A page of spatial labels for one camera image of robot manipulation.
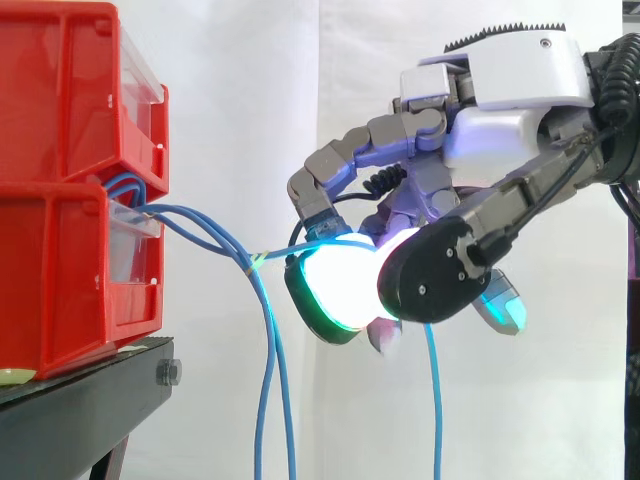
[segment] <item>cable tie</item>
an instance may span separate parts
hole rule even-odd
[[[251,255],[251,266],[247,268],[244,272],[247,275],[247,277],[251,276],[254,270],[258,270],[262,266],[264,261],[267,259],[267,255],[269,255],[269,253],[271,252],[266,250],[262,253],[254,253],[253,255]]]

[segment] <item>white backdrop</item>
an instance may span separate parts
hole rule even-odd
[[[385,113],[399,72],[417,59],[518,21],[565,22],[583,49],[622,30],[618,2],[324,0],[320,142]],[[621,479],[626,235],[608,190],[582,192],[532,222],[501,267],[528,306],[524,334],[499,336],[472,309],[434,327],[442,478]],[[391,360],[366,339],[318,347],[315,478],[431,478],[426,341],[409,327]]]
[[[171,195],[254,251],[294,223],[286,181],[321,143],[384,113],[401,70],[512,21],[565,21],[584,48],[621,32],[599,0],[121,0],[123,22],[171,93]],[[450,479],[622,478],[625,222],[605,189],[523,232],[504,269],[530,328],[500,337],[473,312],[435,329]],[[357,223],[364,206],[343,209]],[[301,479],[430,478],[433,404],[420,328],[382,359],[357,338],[320,345],[264,272],[289,359]],[[132,435],[124,480],[248,479],[266,340],[235,265],[169,234],[165,328],[184,376]],[[286,478],[274,379],[265,478]]]

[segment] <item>red storage bin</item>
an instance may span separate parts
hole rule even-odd
[[[168,93],[107,3],[0,1],[0,384],[162,326],[163,229],[107,198],[168,191]]]
[[[108,3],[0,2],[0,181],[169,187],[168,92]]]
[[[47,378],[162,326],[162,226],[114,208],[137,215],[100,185],[0,184],[0,369]]]

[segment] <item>screw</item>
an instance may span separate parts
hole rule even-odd
[[[182,378],[182,362],[178,359],[162,360],[156,369],[156,383],[175,387]]]

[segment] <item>blue cable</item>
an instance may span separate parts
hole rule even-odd
[[[118,183],[124,181],[124,180],[133,180],[134,182],[136,182],[136,184],[140,187],[140,196],[142,198],[136,197],[136,203],[134,203],[134,205],[144,205],[147,202],[147,185],[144,183],[144,181],[137,175],[133,174],[133,173],[121,173],[120,175],[116,175],[115,177],[113,177],[111,180],[105,182],[103,184],[103,187],[109,191],[111,190],[113,187],[115,187]]]
[[[131,205],[137,207],[139,205],[138,202],[140,201],[140,185],[136,183],[129,183],[128,185],[124,185],[122,187],[116,188],[115,190],[111,190],[110,192],[108,192],[108,196],[109,198],[114,199],[129,192],[133,192]]]
[[[212,243],[209,243],[206,240],[203,240],[202,238],[198,237],[197,235],[194,235],[193,233],[189,232],[185,228],[182,228],[180,225],[175,223],[173,220],[167,218],[166,216],[164,216],[164,215],[162,215],[160,213],[153,213],[153,218],[155,218],[155,219],[159,220],[160,222],[164,223],[167,227],[169,227],[171,230],[176,232],[178,235],[186,238],[190,242],[195,243],[199,247],[202,247],[205,250],[209,250],[210,252],[216,253],[218,255],[222,255],[222,256],[225,256],[225,257],[229,256],[229,254],[223,248],[218,247],[217,245],[213,245]],[[307,242],[307,243],[300,243],[298,245],[294,245],[292,247],[284,248],[282,250],[276,250],[275,252],[270,252],[265,257],[265,259],[266,260],[273,260],[273,259],[276,259],[276,258],[286,257],[287,255],[289,255],[291,253],[299,253],[299,252],[304,252],[306,250],[313,250],[315,248],[321,247],[322,245],[344,245],[344,246],[348,246],[348,247],[355,246],[355,247],[364,248],[366,250],[375,250],[375,247],[372,247],[371,245],[368,245],[366,243],[357,242],[357,241],[354,241],[354,240],[327,239],[327,240],[316,240],[316,241]]]
[[[200,226],[205,232],[207,232],[211,237],[213,237],[220,246],[226,251],[228,256],[232,257],[236,263],[243,269],[246,270],[251,265],[251,259],[247,251],[244,247],[233,238],[224,228],[218,225],[211,218],[206,215],[197,212],[190,208],[172,206],[172,205],[144,205],[137,209],[140,212],[144,213],[164,213],[170,212],[178,215],[182,215],[198,226]],[[186,238],[193,238],[195,235],[192,235],[186,231],[188,236]],[[264,424],[266,419],[266,407],[267,400],[269,395],[269,388],[271,386],[271,379],[273,376],[274,369],[274,350],[276,351],[276,355],[278,357],[278,366],[280,371],[280,384],[282,390],[282,402],[283,402],[283,410],[285,417],[285,431],[287,438],[287,459],[289,466],[289,478],[290,480],[296,479],[296,462],[295,462],[295,441],[294,441],[294,432],[293,432],[293,419],[291,413],[291,401],[289,396],[289,385],[288,385],[288,375],[287,375],[287,367],[286,367],[286,359],[284,354],[284,347],[282,345],[282,340],[280,338],[280,332],[277,327],[277,323],[275,321],[275,317],[273,315],[273,310],[269,303],[269,300],[266,295],[266,291],[264,285],[262,283],[262,279],[256,270],[253,270],[249,275],[249,280],[254,287],[254,290],[260,300],[262,305],[263,313],[265,316],[265,324],[267,329],[267,365],[265,368],[265,374],[262,382],[262,388],[260,392],[260,401],[258,405],[258,418],[256,422],[256,432],[255,432],[255,441],[254,441],[254,478],[256,480],[260,480],[262,478],[262,442],[264,437]]]
[[[433,480],[440,480],[442,468],[442,395],[440,393],[440,373],[438,370],[438,355],[436,340],[431,325],[424,325],[429,349],[429,363],[431,364],[431,381],[433,382],[433,406],[436,413],[436,438],[433,447]]]

